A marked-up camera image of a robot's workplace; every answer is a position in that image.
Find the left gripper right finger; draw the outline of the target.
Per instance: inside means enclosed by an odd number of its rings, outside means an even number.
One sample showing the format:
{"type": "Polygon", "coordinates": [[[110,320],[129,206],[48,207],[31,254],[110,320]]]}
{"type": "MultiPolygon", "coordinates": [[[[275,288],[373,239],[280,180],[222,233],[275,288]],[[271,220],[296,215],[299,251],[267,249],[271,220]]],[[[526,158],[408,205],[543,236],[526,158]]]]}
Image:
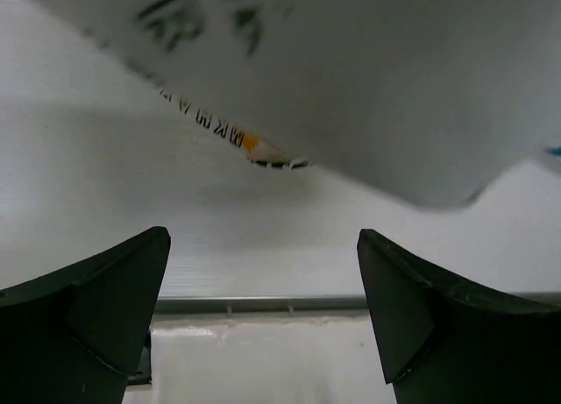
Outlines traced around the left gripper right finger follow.
{"type": "Polygon", "coordinates": [[[560,307],[483,286],[362,230],[359,269],[400,403],[557,403],[560,307]]]}

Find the white patterned printed shorts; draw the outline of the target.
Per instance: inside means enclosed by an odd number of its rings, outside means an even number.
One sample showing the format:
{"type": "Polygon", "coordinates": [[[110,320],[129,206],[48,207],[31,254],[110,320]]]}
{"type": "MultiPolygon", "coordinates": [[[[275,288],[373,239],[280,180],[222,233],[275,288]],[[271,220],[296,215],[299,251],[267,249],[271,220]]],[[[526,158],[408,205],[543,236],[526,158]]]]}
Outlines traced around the white patterned printed shorts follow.
{"type": "Polygon", "coordinates": [[[32,0],[133,73],[420,207],[560,132],[560,0],[32,0]]]}

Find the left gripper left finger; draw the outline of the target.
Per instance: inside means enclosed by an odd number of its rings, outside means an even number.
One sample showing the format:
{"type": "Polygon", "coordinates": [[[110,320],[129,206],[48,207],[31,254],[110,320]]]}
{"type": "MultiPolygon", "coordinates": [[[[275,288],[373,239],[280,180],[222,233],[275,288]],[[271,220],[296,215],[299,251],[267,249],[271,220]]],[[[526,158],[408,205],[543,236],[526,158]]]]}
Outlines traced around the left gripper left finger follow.
{"type": "Polygon", "coordinates": [[[170,252],[156,226],[1,292],[3,403],[119,403],[170,252]]]}

